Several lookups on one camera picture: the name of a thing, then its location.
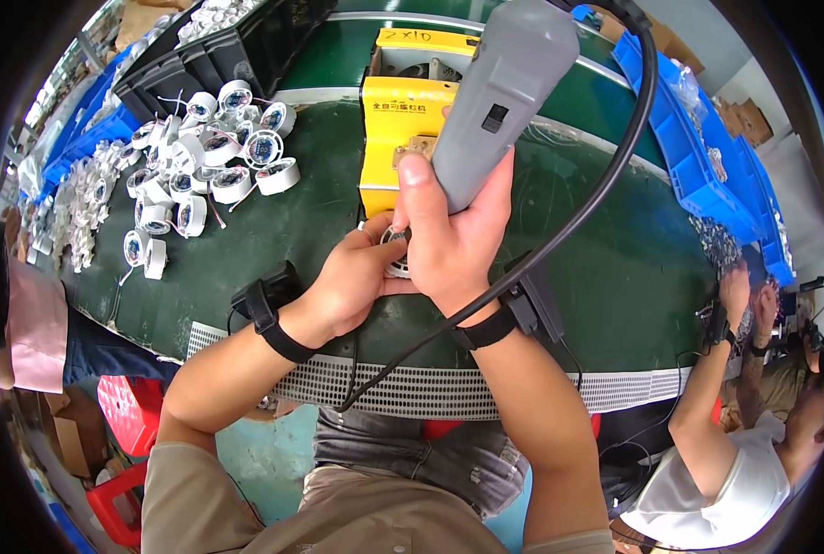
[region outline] fingernail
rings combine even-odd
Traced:
[[[430,177],[430,163],[423,156],[408,154],[400,158],[400,178],[406,186],[418,186]]]

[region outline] ring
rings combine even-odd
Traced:
[[[365,227],[363,227],[363,225],[365,225],[365,224],[366,224],[366,222],[360,222],[360,224],[359,224],[359,225],[357,225],[357,230],[361,230],[362,232],[366,233],[366,237],[368,237],[368,238],[369,238],[369,242],[370,242],[373,246],[375,246],[375,245],[377,244],[377,242],[375,242],[375,239],[374,239],[374,238],[372,238],[372,235],[370,235],[370,234],[369,234],[369,232],[366,230],[366,228],[365,228]]]

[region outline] yellow machine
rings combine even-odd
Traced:
[[[394,209],[399,154],[412,150],[430,157],[445,120],[442,110],[452,103],[478,42],[441,31],[378,33],[360,86],[366,133],[360,198],[367,217]]]

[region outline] metal plate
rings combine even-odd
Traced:
[[[193,323],[188,358],[227,336],[225,331]],[[347,395],[353,360],[317,354],[299,364],[274,387],[270,396],[298,403],[336,407]],[[372,379],[383,365],[357,364],[354,388]],[[682,393],[691,368],[616,373],[585,373],[582,398],[590,413],[633,408]],[[573,384],[577,373],[567,374]],[[477,369],[399,367],[363,394],[355,409],[416,419],[499,419],[498,409]]]

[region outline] tattooed arm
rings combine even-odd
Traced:
[[[753,346],[764,349],[772,336],[772,325],[776,320],[778,304],[775,289],[764,284],[754,302]],[[739,386],[736,398],[739,401],[739,415],[742,425],[751,429],[757,425],[757,419],[766,411],[766,403],[760,393],[760,383],[763,379],[763,356],[756,356],[751,349],[745,349],[742,355],[742,372],[739,377]]]

